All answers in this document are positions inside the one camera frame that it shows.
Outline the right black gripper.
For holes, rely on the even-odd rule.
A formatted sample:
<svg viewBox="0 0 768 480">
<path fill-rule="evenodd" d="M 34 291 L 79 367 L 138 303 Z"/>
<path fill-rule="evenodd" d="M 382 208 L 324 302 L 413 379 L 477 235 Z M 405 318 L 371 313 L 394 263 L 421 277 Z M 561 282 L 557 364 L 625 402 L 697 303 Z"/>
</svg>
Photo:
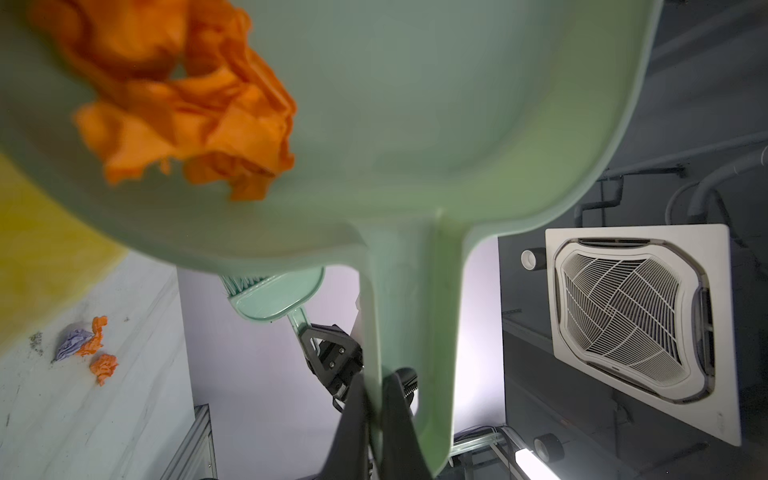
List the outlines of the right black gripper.
<svg viewBox="0 0 768 480">
<path fill-rule="evenodd" d="M 343 410 L 353 378 L 363 370 L 361 345 L 337 325 L 309 324 L 299 336 L 310 371 Z"/>
</svg>

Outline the green dustpan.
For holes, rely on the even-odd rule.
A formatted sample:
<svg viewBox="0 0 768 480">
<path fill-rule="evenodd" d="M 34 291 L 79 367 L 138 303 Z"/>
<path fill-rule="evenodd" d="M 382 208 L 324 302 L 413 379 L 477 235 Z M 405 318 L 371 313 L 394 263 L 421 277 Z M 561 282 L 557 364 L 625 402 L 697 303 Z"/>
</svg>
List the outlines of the green dustpan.
<svg viewBox="0 0 768 480">
<path fill-rule="evenodd" d="M 1 148 L 102 233 L 189 269 L 359 272 L 371 443 L 384 380 L 432 475 L 453 439 L 462 271 L 483 240 L 540 227 L 596 181 L 626 130 L 658 1 L 247 1 L 251 42 L 298 104 L 294 168 L 260 202 L 156 173 L 111 188 L 71 116 L 92 99 L 1 5 Z"/>
</svg>

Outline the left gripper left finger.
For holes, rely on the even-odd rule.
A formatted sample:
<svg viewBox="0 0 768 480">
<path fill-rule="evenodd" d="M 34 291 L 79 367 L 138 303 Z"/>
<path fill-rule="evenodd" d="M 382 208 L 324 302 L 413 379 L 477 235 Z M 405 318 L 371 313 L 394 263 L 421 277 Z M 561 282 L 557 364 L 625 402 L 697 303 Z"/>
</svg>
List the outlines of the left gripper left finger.
<svg viewBox="0 0 768 480">
<path fill-rule="evenodd" d="M 369 413 L 362 373 L 352 380 L 329 454 L 319 480 L 369 478 Z"/>
</svg>

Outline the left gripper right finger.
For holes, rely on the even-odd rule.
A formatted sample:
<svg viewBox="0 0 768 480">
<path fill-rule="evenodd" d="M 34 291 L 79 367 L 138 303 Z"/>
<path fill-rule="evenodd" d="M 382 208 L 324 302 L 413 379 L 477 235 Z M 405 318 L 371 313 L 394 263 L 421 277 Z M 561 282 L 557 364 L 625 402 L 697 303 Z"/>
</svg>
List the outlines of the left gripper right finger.
<svg viewBox="0 0 768 480">
<path fill-rule="evenodd" d="M 410 401 L 418 387 L 415 371 L 396 371 L 383 382 L 382 459 L 379 475 L 384 480 L 430 480 L 412 422 Z"/>
</svg>

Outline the green hand brush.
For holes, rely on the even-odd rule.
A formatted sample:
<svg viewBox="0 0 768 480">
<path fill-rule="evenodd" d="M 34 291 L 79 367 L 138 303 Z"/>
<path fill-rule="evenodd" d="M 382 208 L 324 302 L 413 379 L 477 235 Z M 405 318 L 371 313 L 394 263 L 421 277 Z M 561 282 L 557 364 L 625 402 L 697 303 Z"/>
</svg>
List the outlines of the green hand brush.
<svg viewBox="0 0 768 480">
<path fill-rule="evenodd" d="M 299 337 L 310 325 L 304 304 L 320 289 L 324 275 L 324 268 L 315 268 L 268 277 L 220 279 L 230 305 L 240 317 L 267 323 L 287 317 Z"/>
</svg>

